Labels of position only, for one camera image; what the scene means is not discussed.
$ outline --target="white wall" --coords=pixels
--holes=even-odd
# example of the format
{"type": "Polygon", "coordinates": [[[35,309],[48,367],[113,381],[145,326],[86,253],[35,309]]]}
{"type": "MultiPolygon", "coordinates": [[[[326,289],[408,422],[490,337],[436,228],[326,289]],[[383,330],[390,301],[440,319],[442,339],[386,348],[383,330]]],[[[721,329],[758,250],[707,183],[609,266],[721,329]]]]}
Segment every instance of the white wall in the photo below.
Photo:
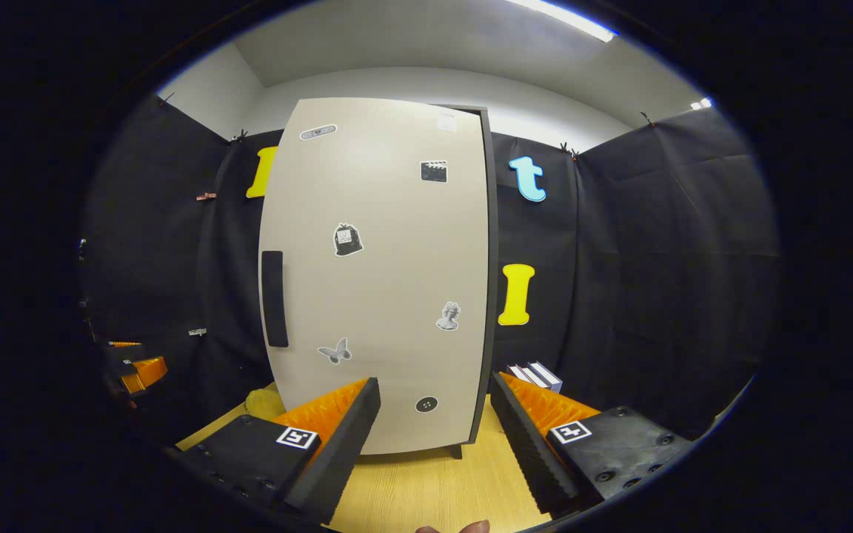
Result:
{"type": "Polygon", "coordinates": [[[300,98],[326,97],[481,105],[489,109],[489,126],[494,132],[555,147],[568,142],[568,148],[578,152],[631,130],[595,108],[535,85],[464,70],[425,67],[359,68],[274,85],[261,91],[244,114],[241,128],[252,134],[284,129],[300,98]]]}
{"type": "Polygon", "coordinates": [[[231,138],[264,88],[236,45],[229,43],[190,65],[156,94],[166,98],[175,93],[167,104],[231,138]]]}

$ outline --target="ceiling light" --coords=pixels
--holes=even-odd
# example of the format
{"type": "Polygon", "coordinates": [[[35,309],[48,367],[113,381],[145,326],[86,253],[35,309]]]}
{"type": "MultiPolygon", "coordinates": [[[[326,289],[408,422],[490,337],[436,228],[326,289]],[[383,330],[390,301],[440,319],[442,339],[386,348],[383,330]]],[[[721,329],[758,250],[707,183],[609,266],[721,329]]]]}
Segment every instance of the ceiling light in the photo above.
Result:
{"type": "Polygon", "coordinates": [[[598,39],[605,41],[612,40],[616,33],[613,33],[611,30],[607,30],[606,27],[599,26],[599,24],[593,23],[586,19],[583,16],[576,15],[572,13],[572,11],[562,10],[561,7],[552,6],[552,4],[547,4],[542,2],[541,0],[507,0],[508,2],[512,2],[513,4],[519,4],[519,6],[528,7],[530,10],[536,10],[539,13],[544,13],[549,17],[553,17],[562,21],[569,26],[577,27],[579,30],[584,33],[588,33],[598,39]]]}

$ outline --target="orange object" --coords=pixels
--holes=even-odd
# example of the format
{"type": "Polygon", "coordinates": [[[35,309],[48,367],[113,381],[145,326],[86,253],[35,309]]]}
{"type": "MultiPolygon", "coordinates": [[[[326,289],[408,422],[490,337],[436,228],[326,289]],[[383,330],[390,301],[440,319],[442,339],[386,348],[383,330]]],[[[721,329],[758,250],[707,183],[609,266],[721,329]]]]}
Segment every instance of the orange object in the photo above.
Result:
{"type": "Polygon", "coordinates": [[[316,398],[301,407],[291,409],[284,415],[275,416],[270,422],[291,428],[308,429],[308,431],[317,432],[318,436],[321,436],[321,446],[315,450],[315,454],[308,461],[308,465],[310,465],[331,440],[331,436],[335,434],[335,429],[341,424],[348,409],[351,409],[351,404],[355,402],[365,383],[367,383],[367,378],[328,392],[327,395],[316,398]]]}
{"type": "Polygon", "coordinates": [[[124,387],[130,394],[147,390],[160,378],[167,374],[167,364],[163,358],[152,358],[152,360],[136,361],[133,363],[136,374],[125,375],[121,378],[124,387]]]}
{"type": "Polygon", "coordinates": [[[545,438],[551,428],[600,414],[598,409],[563,397],[558,392],[542,389],[505,372],[498,374],[512,389],[512,394],[518,399],[522,409],[525,409],[525,414],[532,419],[532,424],[535,424],[542,438],[545,438]]]}

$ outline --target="cabinet door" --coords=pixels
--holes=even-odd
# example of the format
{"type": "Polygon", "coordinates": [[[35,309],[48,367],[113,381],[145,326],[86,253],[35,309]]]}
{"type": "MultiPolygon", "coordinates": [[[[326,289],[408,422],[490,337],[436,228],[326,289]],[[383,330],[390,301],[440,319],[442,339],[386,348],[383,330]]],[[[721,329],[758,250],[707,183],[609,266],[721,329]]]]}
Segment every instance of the cabinet door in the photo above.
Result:
{"type": "MultiPolygon", "coordinates": [[[[267,344],[285,407],[372,375],[381,408],[362,453],[468,440],[483,362],[488,209],[477,115],[376,98],[299,101],[265,190],[258,245],[260,257],[281,252],[281,290],[261,284],[260,300],[264,327],[282,318],[265,316],[267,307],[284,308],[288,345],[273,346],[272,331],[267,344]],[[267,306],[278,293],[284,306],[267,306]],[[450,301],[459,314],[444,318],[450,301]]],[[[260,258],[260,278],[263,266],[260,258]]]]}

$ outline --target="ceiling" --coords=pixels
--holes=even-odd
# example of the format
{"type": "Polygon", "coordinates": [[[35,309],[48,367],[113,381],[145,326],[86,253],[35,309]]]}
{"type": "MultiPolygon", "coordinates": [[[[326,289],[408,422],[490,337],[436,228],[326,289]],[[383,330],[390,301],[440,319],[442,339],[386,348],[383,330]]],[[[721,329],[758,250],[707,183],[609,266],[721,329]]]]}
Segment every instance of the ceiling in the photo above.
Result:
{"type": "Polygon", "coordinates": [[[524,81],[632,127],[700,100],[696,88],[637,45],[602,43],[505,0],[320,0],[239,36],[271,87],[366,67],[440,67],[524,81]]]}

